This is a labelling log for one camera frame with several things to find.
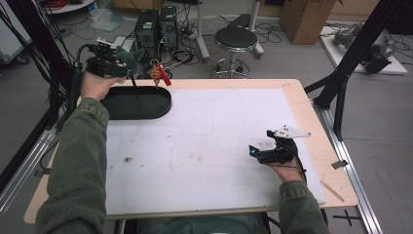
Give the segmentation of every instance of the black oval tray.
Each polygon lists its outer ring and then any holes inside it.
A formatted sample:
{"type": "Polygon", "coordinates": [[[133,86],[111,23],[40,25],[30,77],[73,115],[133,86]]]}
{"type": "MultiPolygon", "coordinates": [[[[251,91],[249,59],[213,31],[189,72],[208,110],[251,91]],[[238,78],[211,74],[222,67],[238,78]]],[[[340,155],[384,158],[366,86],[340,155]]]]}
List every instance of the black oval tray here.
{"type": "Polygon", "coordinates": [[[162,87],[113,87],[101,103],[110,120],[157,119],[172,107],[170,92],[162,87]]]}

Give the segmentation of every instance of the red object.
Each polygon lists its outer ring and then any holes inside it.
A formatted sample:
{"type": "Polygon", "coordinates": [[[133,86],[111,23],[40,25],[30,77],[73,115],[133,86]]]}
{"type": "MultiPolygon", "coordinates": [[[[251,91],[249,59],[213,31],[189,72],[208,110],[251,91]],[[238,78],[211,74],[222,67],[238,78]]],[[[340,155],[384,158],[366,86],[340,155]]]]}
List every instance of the red object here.
{"type": "Polygon", "coordinates": [[[55,11],[66,6],[66,0],[45,0],[43,4],[46,10],[55,11]]]}
{"type": "Polygon", "coordinates": [[[155,64],[155,66],[156,68],[158,68],[159,72],[161,72],[161,78],[164,80],[165,84],[167,84],[167,86],[170,86],[172,83],[170,82],[170,79],[168,78],[165,71],[162,69],[162,67],[158,63],[155,64]]]}

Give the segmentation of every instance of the wheel caster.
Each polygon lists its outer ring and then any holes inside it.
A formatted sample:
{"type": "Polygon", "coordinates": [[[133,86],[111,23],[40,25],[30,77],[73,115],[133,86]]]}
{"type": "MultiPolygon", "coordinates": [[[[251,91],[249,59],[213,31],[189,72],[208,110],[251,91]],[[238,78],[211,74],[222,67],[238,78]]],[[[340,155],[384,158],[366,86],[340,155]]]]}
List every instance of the wheel caster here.
{"type": "Polygon", "coordinates": [[[237,67],[237,69],[235,69],[237,72],[242,73],[244,71],[244,68],[242,66],[237,67]]]}

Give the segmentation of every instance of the black computer tower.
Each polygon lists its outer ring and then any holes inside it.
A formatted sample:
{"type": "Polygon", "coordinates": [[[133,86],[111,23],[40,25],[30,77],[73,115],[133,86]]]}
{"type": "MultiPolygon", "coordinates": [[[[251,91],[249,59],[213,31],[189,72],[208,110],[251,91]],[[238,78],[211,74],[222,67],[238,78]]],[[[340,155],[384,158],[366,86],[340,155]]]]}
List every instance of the black computer tower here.
{"type": "Polygon", "coordinates": [[[161,25],[161,38],[164,42],[164,51],[172,52],[178,49],[178,25],[176,20],[176,7],[164,6],[161,8],[159,21],[161,25]]]}
{"type": "Polygon", "coordinates": [[[157,54],[157,48],[161,40],[160,32],[158,11],[152,9],[140,10],[134,27],[134,34],[139,46],[157,54]]]}

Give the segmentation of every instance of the black stool seat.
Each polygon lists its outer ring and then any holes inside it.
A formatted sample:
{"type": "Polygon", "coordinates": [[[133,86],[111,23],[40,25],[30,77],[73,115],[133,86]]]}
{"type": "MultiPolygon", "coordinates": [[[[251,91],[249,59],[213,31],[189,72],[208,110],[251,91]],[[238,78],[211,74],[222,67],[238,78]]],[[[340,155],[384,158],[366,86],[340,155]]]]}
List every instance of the black stool seat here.
{"type": "Polygon", "coordinates": [[[255,47],[257,37],[243,27],[225,27],[216,32],[215,42],[228,50],[250,51],[255,47]]]}

